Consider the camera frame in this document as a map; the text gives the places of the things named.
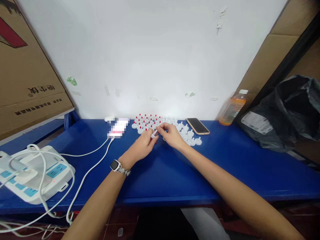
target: hand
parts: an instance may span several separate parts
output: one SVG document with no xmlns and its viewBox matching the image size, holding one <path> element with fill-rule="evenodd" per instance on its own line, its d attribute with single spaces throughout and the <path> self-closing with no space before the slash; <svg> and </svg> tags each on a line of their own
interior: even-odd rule
<svg viewBox="0 0 320 240">
<path fill-rule="evenodd" d="M 145 158 L 152 150 L 158 140 L 157 135 L 150 141 L 153 129 L 149 128 L 143 131 L 141 136 L 132 144 L 132 146 L 119 158 L 119 162 L 125 169 L 130 169 L 137 161 Z"/>
<path fill-rule="evenodd" d="M 183 147 L 188 146 L 188 144 L 182 139 L 175 125 L 162 123 L 157 127 L 157 130 L 164 137 L 167 143 L 178 151 L 180 151 Z"/>
</svg>

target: person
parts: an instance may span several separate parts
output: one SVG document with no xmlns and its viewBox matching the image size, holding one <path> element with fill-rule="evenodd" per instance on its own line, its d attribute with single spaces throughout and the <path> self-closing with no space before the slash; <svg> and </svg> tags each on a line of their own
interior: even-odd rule
<svg viewBox="0 0 320 240">
<path fill-rule="evenodd" d="M 193 164 L 233 211 L 251 225 L 260 237 L 281 240 L 304 239 L 290 222 L 262 197 L 190 147 L 174 125 L 163 123 L 157 130 L 171 147 L 180 151 Z M 118 159 L 124 169 L 131 169 L 137 161 L 152 151 L 159 138 L 157 135 L 150 141 L 152 133 L 152 129 L 144 131 Z M 98 239 L 125 178 L 124 174 L 111 171 L 89 198 L 62 239 Z"/>
</svg>

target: cardboard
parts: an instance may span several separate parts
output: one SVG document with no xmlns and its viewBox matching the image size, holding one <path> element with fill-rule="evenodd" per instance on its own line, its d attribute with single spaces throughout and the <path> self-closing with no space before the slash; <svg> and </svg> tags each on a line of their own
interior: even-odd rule
<svg viewBox="0 0 320 240">
<path fill-rule="evenodd" d="M 290 0 L 270 33 L 301 36 L 318 12 L 317 0 Z"/>
<path fill-rule="evenodd" d="M 0 140 L 73 108 L 13 1 L 0 3 Z"/>
<path fill-rule="evenodd" d="M 15 103 L 0 108 L 0 139 L 72 109 L 66 93 Z"/>
<path fill-rule="evenodd" d="M 240 89 L 249 91 L 246 95 L 247 102 L 239 116 L 246 111 L 298 38 L 297 36 L 273 34 L 266 37 L 236 91 L 236 93 Z"/>
<path fill-rule="evenodd" d="M 236 95 L 240 89 L 249 90 L 247 102 L 237 118 L 245 113 L 319 9 L 317 0 L 290 0 L 287 3 L 235 92 Z"/>
<path fill-rule="evenodd" d="M 287 77 L 300 74 L 320 81 L 320 38 L 309 48 Z M 297 144 L 296 151 L 320 164 L 320 142 L 305 140 Z"/>
</svg>

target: white wall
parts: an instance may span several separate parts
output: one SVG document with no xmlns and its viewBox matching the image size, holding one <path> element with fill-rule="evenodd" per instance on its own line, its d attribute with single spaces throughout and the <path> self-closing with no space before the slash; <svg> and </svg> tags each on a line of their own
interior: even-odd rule
<svg viewBox="0 0 320 240">
<path fill-rule="evenodd" d="M 18 2 L 82 118 L 153 113 L 212 120 L 286 0 Z M 187 98 L 187 92 L 196 95 Z M 153 96 L 158 101 L 150 101 Z"/>
</svg>

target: phone screen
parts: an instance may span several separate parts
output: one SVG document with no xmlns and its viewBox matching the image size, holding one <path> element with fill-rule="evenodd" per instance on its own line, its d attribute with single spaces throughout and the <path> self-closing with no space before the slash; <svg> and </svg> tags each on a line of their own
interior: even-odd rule
<svg viewBox="0 0 320 240">
<path fill-rule="evenodd" d="M 198 133 L 207 133 L 209 132 L 202 123 L 197 118 L 187 118 L 190 124 L 193 126 L 194 130 Z"/>
</svg>

